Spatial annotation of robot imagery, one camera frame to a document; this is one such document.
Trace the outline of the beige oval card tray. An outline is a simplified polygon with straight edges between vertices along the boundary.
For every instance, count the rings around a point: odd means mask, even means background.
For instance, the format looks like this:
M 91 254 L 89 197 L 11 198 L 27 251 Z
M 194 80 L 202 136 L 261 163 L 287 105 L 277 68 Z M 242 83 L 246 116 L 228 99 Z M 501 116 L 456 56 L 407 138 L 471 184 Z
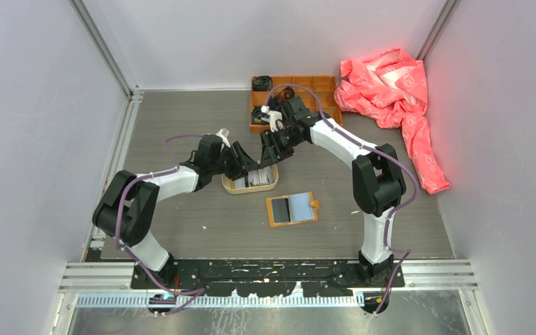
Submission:
M 276 187 L 278 180 L 279 173 L 276 165 L 251 171 L 247 176 L 236 180 L 231 180 L 224 174 L 221 176 L 224 189 L 232 195 L 270 191 Z

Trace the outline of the dark credit card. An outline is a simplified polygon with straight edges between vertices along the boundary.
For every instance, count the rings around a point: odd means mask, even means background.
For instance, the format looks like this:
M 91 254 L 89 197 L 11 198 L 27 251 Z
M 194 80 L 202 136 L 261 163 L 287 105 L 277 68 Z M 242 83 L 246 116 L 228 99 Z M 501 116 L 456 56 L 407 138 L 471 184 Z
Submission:
M 274 198 L 270 200 L 272 222 L 280 225 L 290 222 L 290 207 L 288 198 Z

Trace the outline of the orange leather card holder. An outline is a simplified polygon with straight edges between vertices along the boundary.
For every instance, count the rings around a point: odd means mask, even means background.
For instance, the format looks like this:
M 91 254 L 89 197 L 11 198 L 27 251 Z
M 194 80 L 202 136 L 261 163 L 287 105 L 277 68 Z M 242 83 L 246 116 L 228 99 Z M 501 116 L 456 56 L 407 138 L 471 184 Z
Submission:
M 274 198 L 288 198 L 290 207 L 290 222 L 274 225 L 272 222 L 272 212 L 270 200 Z M 297 193 L 293 195 L 282 195 L 267 198 L 266 201 L 269 225 L 271 228 L 285 227 L 300 223 L 310 223 L 318 220 L 318 210 L 320 203 L 313 197 L 312 192 Z

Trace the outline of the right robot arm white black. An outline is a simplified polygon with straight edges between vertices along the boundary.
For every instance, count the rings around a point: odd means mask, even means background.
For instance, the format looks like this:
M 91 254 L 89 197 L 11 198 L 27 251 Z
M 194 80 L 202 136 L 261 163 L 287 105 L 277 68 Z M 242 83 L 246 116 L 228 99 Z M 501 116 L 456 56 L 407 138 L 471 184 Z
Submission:
M 259 166 L 275 165 L 293 154 L 294 147 L 308 142 L 327 150 L 352 171 L 352 194 L 364 213 L 364 240 L 357 270 L 364 284 L 375 287 L 394 265 L 389 247 L 393 210 L 406 192 L 401 164 L 393 146 L 376 146 L 347 132 L 324 112 L 311 112 L 301 98 L 287 100 L 281 110 L 256 108 L 270 129 L 260 135 Z

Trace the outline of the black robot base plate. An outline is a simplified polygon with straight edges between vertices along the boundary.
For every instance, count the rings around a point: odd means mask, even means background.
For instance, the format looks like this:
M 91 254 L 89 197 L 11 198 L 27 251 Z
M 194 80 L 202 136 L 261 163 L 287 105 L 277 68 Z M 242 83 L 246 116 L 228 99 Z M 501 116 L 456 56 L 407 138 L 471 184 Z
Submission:
M 356 259 L 177 260 L 169 286 L 204 289 L 208 297 L 287 297 L 299 287 L 303 297 L 349 297 L 354 289 L 403 287 L 401 270 L 390 267 L 370 277 Z

